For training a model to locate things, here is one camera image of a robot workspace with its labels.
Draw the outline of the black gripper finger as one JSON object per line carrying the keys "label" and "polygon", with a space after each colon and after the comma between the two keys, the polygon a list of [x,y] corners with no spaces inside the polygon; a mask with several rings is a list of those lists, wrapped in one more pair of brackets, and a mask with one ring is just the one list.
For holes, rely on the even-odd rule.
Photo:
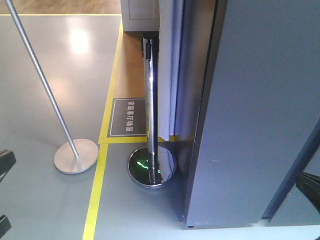
{"label": "black gripper finger", "polygon": [[0,151],[0,181],[3,180],[15,163],[16,157],[13,151],[8,149]]}
{"label": "black gripper finger", "polygon": [[307,172],[302,172],[295,183],[301,193],[320,212],[320,177]]}
{"label": "black gripper finger", "polygon": [[0,216],[0,238],[2,238],[10,229],[12,225],[6,215]]}

